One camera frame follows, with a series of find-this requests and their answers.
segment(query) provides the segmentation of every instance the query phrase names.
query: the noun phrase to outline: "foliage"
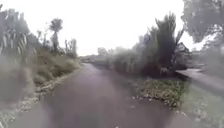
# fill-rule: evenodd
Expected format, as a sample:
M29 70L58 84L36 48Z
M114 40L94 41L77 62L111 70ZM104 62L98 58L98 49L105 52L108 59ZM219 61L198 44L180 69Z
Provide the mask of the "foliage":
M169 75L175 68L186 68L184 62L187 57L183 54L189 53L189 50L183 43L179 43L184 29L176 36L174 34L175 15L170 13L163 20L156 20L156 24L156 27L139 37L139 42L132 49L118 47L107 51L98 48L98 58L101 59L92 60L94 63L98 61L97 64L106 63L119 72L150 76Z
M97 49L97 51L98 51L98 54L100 55L100 56L107 56L107 50L105 49L105 48L103 48L103 47L101 47L101 48L98 48Z
M182 20L195 42L212 34L224 35L222 0L184 0Z
M176 79L141 79L137 89L145 98L156 99L170 107L180 107L182 96L187 91L187 83Z
M50 30L53 31L53 35L51 37L51 41L53 43L53 51L57 52L58 51L58 32L62 29L62 20L55 18L51 21L50 24Z
M76 40L70 41L69 51L72 57L66 54L65 49L58 46L57 38L58 32L62 29L62 20L53 19L49 29L54 32L51 38L54 54L51 52L52 46L46 45L46 42L50 42L46 39L47 31L37 31L36 37L29 31L23 14L14 9L1 10L0 58L2 61L0 69L4 65L6 65L7 69L10 66L12 68L12 65L18 69L21 68L21 70L15 71L18 74L24 74L24 78L21 81L27 81L26 79L31 78L34 80L34 83L40 85L55 77L70 73L77 68L77 63L74 62L77 60L73 60L77 56ZM25 68L28 68L32 73L26 74L23 71Z
M71 41L65 40L65 52L68 56L72 58L77 58L76 49L76 39L72 39Z
M162 67L169 68L172 66L172 57L179 43L184 29L180 30L177 36L174 36L176 29L176 17L174 14L169 14L162 21L156 20L158 26L157 42L159 52L159 63Z

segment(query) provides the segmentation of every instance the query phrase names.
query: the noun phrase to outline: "road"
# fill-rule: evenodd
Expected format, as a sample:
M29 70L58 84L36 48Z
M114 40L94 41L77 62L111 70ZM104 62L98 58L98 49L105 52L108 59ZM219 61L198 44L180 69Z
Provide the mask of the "road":
M156 101L137 100L127 79L85 64L11 128L189 128L190 119Z

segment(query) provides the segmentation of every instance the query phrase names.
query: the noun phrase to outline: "vegetation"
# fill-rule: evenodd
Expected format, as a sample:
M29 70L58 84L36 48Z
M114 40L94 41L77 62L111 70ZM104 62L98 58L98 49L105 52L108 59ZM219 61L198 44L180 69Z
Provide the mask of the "vegetation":
M187 92L188 84L177 79L152 79L138 80L137 89L145 98L162 101L169 107L181 107L182 95Z
M134 83L144 97L160 100L170 107L180 107L182 94L188 86L173 77L176 69L186 69L190 56L189 50L179 42L184 28L175 36L176 17L173 13L156 20L156 24L139 37L139 42L132 49L99 48L98 56L89 57L92 63L124 74L162 78L147 78Z
M76 40L69 41L66 49L59 46L58 33L62 29L62 20L53 19L49 29L53 31L51 40L46 39L47 32L38 31L35 36L30 32L23 14L14 9L0 8L2 101L11 102L27 93L33 94L36 86L43 86L45 82L78 67Z
M195 42L205 42L198 56L205 73L224 78L224 3L222 0L184 0L182 20Z
M175 69L185 69L189 50L179 42L184 29L175 36L176 17L170 13L163 20L156 20L152 27L139 37L132 49L99 48L99 56L92 58L94 63L104 63L122 73L163 76L172 74Z

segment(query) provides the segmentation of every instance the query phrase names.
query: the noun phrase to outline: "green leaves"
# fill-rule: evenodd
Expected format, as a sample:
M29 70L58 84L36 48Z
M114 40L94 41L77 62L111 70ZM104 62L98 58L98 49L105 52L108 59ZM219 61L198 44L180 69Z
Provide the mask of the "green leaves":
M179 107L181 97L187 91L188 85L175 79L145 79L139 82L143 97L162 101L170 107Z

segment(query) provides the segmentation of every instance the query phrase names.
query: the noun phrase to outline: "white sky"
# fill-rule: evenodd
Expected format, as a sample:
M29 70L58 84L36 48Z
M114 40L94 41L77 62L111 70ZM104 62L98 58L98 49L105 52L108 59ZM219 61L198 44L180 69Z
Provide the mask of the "white sky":
M176 14L181 28L183 6L182 0L3 0L4 9L24 12L35 34L53 18L61 18L60 43L76 38L79 55L97 53L98 47L131 48L147 27L155 25L155 18L169 11ZM195 47L186 33L181 40L189 49Z

